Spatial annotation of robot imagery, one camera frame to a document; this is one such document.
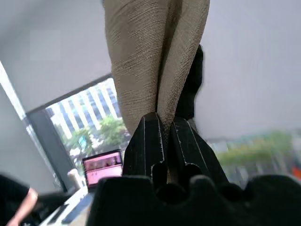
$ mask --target black plastic part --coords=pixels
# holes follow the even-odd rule
[[[194,100],[203,79],[203,51],[199,45],[182,89],[175,115],[184,119],[194,117]]]
[[[209,178],[196,176],[190,181],[189,196],[168,204],[156,196],[147,177],[105,179],[98,185],[87,226],[299,224],[301,189],[292,179],[265,176],[249,182],[247,189],[256,194],[252,199],[242,196],[232,201]]]
[[[168,159],[174,161],[179,183],[187,188],[192,176],[202,174],[216,185],[228,183],[211,147],[196,133],[189,122],[176,117],[171,125]]]
[[[163,125],[156,113],[143,116],[127,146],[122,175],[143,175],[151,178],[155,187],[166,184],[167,167]]]

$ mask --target white wall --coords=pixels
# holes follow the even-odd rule
[[[101,1],[43,1],[2,37],[0,61],[26,112],[104,76]]]
[[[196,124],[205,138],[301,127],[301,1],[212,0]]]
[[[0,173],[10,174],[39,193],[58,191],[50,170],[1,85],[0,109]]]

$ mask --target green foliage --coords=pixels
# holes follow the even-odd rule
[[[100,121],[100,133],[106,145],[120,145],[125,141],[126,127],[123,120],[116,120],[108,116]]]
[[[291,135],[279,131],[244,140],[246,142],[234,142],[228,145],[228,152],[216,155],[221,165],[268,161],[273,155],[286,155],[292,149]]]
[[[81,150],[82,147],[79,143],[79,139],[81,139],[81,137],[84,137],[87,142],[85,153],[90,154],[92,152],[92,141],[90,138],[90,131],[86,128],[74,131],[71,139],[67,142],[67,145],[70,147],[70,149],[79,148]]]

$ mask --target tree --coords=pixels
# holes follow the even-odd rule
[[[93,153],[90,135],[90,130],[84,128],[74,131],[71,139],[69,140],[63,138],[63,142],[68,154],[81,175],[83,175],[82,159],[89,155],[95,154]],[[73,155],[71,154],[71,150],[79,150],[79,152],[78,154]]]
[[[275,155],[289,156],[292,150],[291,135],[281,131],[244,140],[246,141],[242,143],[230,144],[228,152],[216,155],[221,165],[266,162]]]
[[[100,125],[100,133],[105,146],[121,145],[127,141],[129,134],[122,119],[116,120],[112,116],[108,116],[100,121]]]

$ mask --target hand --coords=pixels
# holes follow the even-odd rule
[[[6,224],[6,226],[19,226],[19,221],[17,221],[15,218],[11,218],[11,220]]]

